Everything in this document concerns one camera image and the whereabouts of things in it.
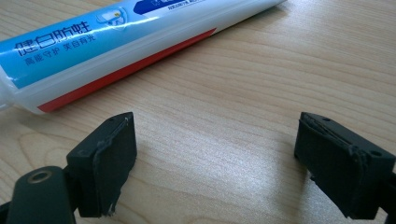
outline black plastic part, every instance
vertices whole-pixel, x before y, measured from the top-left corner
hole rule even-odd
[[[7,224],[22,223],[76,223],[61,168],[43,167],[17,181]]]
[[[0,205],[0,223],[6,223],[10,203]]]
[[[380,195],[394,175],[395,156],[337,122],[302,113],[294,155],[344,216],[374,219],[384,203],[394,209],[395,201]]]
[[[50,166],[21,177],[11,203],[0,206],[0,224],[75,223],[110,216],[136,159],[134,115],[106,120],[67,155],[62,170]]]
[[[136,159],[133,113],[105,121],[67,155],[67,170],[83,195],[82,217],[111,216]]]

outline white toothpaste tube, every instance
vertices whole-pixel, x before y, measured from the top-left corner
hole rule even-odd
[[[285,0],[125,0],[0,42],[0,109],[40,114]]]

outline metal screw hole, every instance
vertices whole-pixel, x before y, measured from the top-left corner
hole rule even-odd
[[[39,171],[39,172],[29,176],[29,178],[27,179],[27,182],[29,184],[38,184],[38,183],[46,181],[51,176],[52,176],[51,171],[43,170],[43,171]]]

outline blue label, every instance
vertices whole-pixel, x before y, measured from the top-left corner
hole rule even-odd
[[[0,42],[0,64],[19,89],[164,29],[123,1]]]
[[[136,3],[134,7],[134,12],[139,15],[144,15],[148,12],[155,11],[163,7],[169,7],[173,4],[188,4],[189,1],[186,0],[143,0]]]

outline wood grain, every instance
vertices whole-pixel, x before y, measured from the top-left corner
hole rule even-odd
[[[0,40],[116,1],[2,0]],[[383,223],[345,219],[293,158],[302,111],[396,154],[396,2],[289,0],[54,113],[0,112],[0,203],[110,116],[138,158],[117,214],[78,223]]]

